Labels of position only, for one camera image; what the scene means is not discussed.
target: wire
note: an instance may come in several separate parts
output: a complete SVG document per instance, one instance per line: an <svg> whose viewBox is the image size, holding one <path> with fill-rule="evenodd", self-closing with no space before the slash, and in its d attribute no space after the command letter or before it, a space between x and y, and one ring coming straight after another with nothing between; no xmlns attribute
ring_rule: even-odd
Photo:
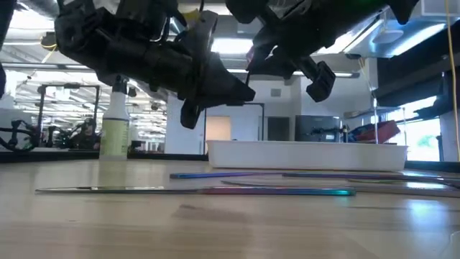
<svg viewBox="0 0 460 259"><path fill-rule="evenodd" d="M457 111L457 76L454 60L454 45L452 44L451 30L451 13L449 11L449 0L445 0L446 4L446 20L447 20L447 35L448 35L448 54L451 59L452 68L452 89L454 93L454 119L455 119L455 137L457 145L457 160L460 161L460 139L459 139L459 112Z"/></svg>
<svg viewBox="0 0 460 259"><path fill-rule="evenodd" d="M16 152L16 153L25 153L25 152L29 152L31 150L33 150L35 148L35 143L36 142L39 142L40 140L37 139L37 136L35 134L35 132L33 130L23 130L23 129L7 129L7 128L3 128L3 127L0 127L0 132L11 132L12 134L13 133L22 133L22 134L26 134L28 136L30 136L30 139L32 140L31 143L29 144L28 147L24 148L24 149L20 149L20 148L16 148L16 145L11 145L10 143L4 141L1 137L0 137L0 145L5 147L7 150L10 150L10 151L13 151L13 152Z"/></svg>
<svg viewBox="0 0 460 259"><path fill-rule="evenodd" d="M43 45L43 44L40 43L40 46L42 46L42 47L44 47L44 48L52 48L52 47L57 47L58 44L55 43L55 44L53 44L53 45Z"/></svg>

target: wooden table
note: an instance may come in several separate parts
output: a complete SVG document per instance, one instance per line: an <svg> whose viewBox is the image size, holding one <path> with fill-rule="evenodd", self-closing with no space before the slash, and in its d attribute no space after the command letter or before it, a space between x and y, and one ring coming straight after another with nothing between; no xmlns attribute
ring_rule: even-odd
<svg viewBox="0 0 460 259"><path fill-rule="evenodd" d="M204 171L151 160L0 165L0 258L460 258L460 199L34 193L166 186L169 173Z"/></svg>

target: white plastic bin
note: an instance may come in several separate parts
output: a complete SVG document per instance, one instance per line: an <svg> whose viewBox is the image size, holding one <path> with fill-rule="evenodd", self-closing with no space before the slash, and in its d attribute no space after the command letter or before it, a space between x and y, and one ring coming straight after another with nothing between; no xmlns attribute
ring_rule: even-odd
<svg viewBox="0 0 460 259"><path fill-rule="evenodd" d="M209 140L214 168L400 171L408 147L329 142Z"/></svg>

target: spray bottle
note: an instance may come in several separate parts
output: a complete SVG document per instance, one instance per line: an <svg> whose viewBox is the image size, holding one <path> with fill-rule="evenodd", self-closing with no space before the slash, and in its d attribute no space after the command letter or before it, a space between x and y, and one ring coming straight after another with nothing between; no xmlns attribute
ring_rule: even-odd
<svg viewBox="0 0 460 259"><path fill-rule="evenodd" d="M126 108L127 79L117 77L112 86L109 109L102 116L99 160L126 160L128 155L129 114Z"/></svg>

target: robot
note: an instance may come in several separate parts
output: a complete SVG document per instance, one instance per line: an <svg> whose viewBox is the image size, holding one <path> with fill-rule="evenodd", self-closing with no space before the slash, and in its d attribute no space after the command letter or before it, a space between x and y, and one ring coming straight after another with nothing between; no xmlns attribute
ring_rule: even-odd
<svg viewBox="0 0 460 259"><path fill-rule="evenodd" d="M253 39L248 74L289 79L300 70L313 82L308 94L320 102L331 94L335 74L310 55L387 8L405 24L418 2L301 0L281 17L269 8L268 0L226 0L226 6L240 23L259 19L263 24ZM62 54L94 69L109 86L123 76L148 83L152 91L162 87L177 93L184 101L180 115L184 127L193 129L206 108L242 105L254 98L255 92L225 69L218 53L211 52L216 13L201 11L194 24L188 24L177 0L121 0L115 14L96 9L93 0L57 3L55 35ZM171 19L185 28L174 40L168 40Z"/></svg>

